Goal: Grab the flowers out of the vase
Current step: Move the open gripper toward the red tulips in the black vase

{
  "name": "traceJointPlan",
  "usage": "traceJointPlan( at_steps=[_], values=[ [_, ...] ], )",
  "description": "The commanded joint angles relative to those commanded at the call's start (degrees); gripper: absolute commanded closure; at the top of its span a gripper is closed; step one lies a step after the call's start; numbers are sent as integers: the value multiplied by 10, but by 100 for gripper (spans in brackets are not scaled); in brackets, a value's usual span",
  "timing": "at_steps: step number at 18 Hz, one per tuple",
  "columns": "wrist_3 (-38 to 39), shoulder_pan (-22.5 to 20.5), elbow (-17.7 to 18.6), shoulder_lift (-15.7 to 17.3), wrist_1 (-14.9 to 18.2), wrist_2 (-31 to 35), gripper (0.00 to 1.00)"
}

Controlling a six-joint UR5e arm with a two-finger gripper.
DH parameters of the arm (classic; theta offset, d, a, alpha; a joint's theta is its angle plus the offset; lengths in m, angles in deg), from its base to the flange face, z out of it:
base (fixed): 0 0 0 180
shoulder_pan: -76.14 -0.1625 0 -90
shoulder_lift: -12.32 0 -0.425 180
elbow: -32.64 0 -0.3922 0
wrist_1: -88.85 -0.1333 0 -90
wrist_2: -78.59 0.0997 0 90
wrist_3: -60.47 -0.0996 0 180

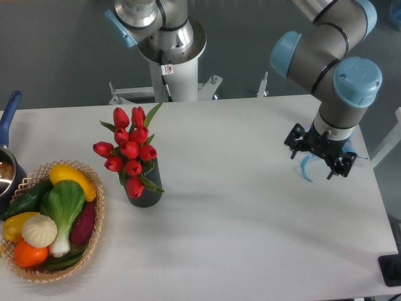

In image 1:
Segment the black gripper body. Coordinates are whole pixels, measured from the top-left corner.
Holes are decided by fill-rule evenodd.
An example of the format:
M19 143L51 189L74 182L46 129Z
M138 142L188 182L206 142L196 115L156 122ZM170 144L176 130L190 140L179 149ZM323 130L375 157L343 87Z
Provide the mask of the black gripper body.
M309 130L295 124L284 144L292 152L291 159L294 159L298 152L309 152L323 159L330 168L327 180L332 176L347 177L357 159L357 153L346 148L346 140L331 140L329 134L328 130L319 133L314 124Z

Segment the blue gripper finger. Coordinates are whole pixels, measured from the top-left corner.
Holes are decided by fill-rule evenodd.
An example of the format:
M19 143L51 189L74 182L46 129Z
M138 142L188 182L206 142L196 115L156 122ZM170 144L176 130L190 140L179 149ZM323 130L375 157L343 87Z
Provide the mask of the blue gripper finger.
M352 134L347 138L347 140L346 140L346 142L345 142L345 145L344 145L344 153L347 153L347 152L354 153L355 156L356 156L356 158L369 160L368 157L362 157L362 156L360 156L360 155L356 152L356 150L352 147L353 136L354 136L354 133L352 133Z
M300 164L300 168L301 168L301 175L302 177L307 180L308 182L313 182L312 179L308 176L307 172L306 172L306 166L308 165L309 162L313 161L317 159L317 156L314 154L308 154L307 156L305 156Z

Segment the silver second robot arm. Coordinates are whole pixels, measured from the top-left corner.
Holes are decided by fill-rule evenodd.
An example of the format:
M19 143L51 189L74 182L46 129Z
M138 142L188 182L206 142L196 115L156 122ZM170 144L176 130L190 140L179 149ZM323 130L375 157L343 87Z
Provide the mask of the silver second robot arm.
M115 1L104 19L124 47L138 47L159 65L187 63L206 47L206 32L189 16L187 1Z

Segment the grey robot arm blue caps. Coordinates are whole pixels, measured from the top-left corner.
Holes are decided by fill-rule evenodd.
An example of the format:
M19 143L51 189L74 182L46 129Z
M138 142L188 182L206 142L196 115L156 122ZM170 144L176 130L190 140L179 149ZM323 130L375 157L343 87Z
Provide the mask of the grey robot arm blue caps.
M306 36L295 31L275 44L271 66L319 100L309 129L296 124L284 143L292 151L323 159L330 176L347 177L357 154L345 145L375 101L383 76L369 59L346 54L363 41L377 23L370 1L295 1L314 24Z

